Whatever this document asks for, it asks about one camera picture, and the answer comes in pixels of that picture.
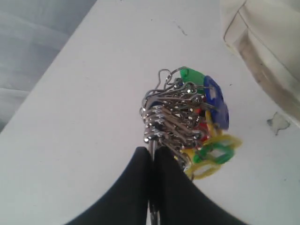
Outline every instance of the green key tag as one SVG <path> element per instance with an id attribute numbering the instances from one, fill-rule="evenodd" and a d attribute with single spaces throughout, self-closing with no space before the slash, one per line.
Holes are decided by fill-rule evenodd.
<path id="1" fill-rule="evenodd" d="M 224 146 L 220 143 L 211 143 L 204 145 L 198 154 L 217 164 L 223 164 L 234 156 L 234 150 L 229 146 Z"/>
<path id="2" fill-rule="evenodd" d="M 180 70 L 180 76 L 181 76 L 184 83 L 193 82 L 197 86 L 203 86 L 203 84 L 204 84 L 205 75 L 203 75 L 202 73 L 200 73 L 198 71 L 195 71 L 193 69 L 190 69 L 190 68 L 187 68 L 187 67 L 181 69 Z M 198 88 L 198 93 L 199 94 L 204 94 L 203 88 Z"/>

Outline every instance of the stain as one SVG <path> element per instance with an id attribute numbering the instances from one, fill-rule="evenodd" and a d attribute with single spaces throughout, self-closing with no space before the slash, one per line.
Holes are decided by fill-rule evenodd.
<path id="1" fill-rule="evenodd" d="M 176 24 L 176 26 L 178 27 L 178 29 L 183 33 L 184 36 L 187 36 L 186 32 L 182 29 L 181 26 L 179 26 L 175 21 L 174 24 Z"/>
<path id="2" fill-rule="evenodd" d="M 291 124 L 284 118 L 283 115 L 276 112 L 272 119 L 267 120 L 267 124 L 275 135 L 278 135 L 279 130 L 287 129 Z"/>

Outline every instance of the white bag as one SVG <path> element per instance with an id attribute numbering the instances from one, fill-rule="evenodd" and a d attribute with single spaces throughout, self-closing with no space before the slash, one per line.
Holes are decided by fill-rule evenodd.
<path id="1" fill-rule="evenodd" d="M 300 121 L 300 1 L 220 0 L 223 39 L 264 91 Z"/>

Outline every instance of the bunch of keys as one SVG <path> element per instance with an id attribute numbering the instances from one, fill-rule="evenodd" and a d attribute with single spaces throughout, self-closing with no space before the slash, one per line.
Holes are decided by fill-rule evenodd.
<path id="1" fill-rule="evenodd" d="M 168 76 L 159 89 L 162 72 Z M 176 73 L 180 78 L 173 78 Z M 167 146 L 191 180 L 212 175 L 241 145 L 240 139 L 223 134 L 229 112 L 221 88 L 210 76 L 187 67 L 161 69 L 158 80 L 140 109 L 150 154 Z"/>

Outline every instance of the white table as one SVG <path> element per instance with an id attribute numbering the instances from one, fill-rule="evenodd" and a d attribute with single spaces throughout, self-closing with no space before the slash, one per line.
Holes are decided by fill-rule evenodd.
<path id="1" fill-rule="evenodd" d="M 217 0 L 98 1 L 0 135 L 0 224 L 61 225 L 100 198 L 143 145 L 138 109 L 157 71 L 212 76 L 244 143 L 195 184 L 253 225 L 300 219 L 300 130 L 275 136 L 280 109 L 220 37 Z"/>

